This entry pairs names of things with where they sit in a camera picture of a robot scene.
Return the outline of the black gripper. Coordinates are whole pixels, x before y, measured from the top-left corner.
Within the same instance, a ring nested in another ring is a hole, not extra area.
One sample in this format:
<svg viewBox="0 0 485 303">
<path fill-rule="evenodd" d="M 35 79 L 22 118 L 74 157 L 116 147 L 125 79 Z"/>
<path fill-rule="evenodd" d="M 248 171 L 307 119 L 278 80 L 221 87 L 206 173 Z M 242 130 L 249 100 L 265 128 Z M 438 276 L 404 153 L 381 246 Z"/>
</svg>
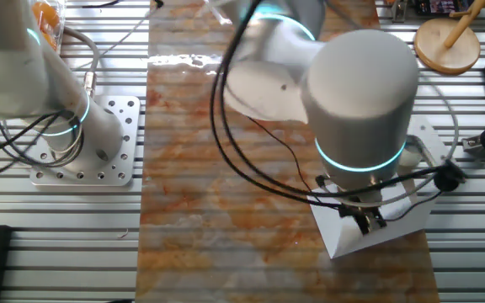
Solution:
<svg viewBox="0 0 485 303">
<path fill-rule="evenodd" d="M 341 204 L 338 208 L 338 212 L 341 217 L 348 215 L 354 216 L 354 221 L 359 227 L 362 235 L 366 235 L 369 232 L 387 227 L 386 220 L 383 218 L 379 208 L 376 206 L 362 207 Z"/>
</svg>

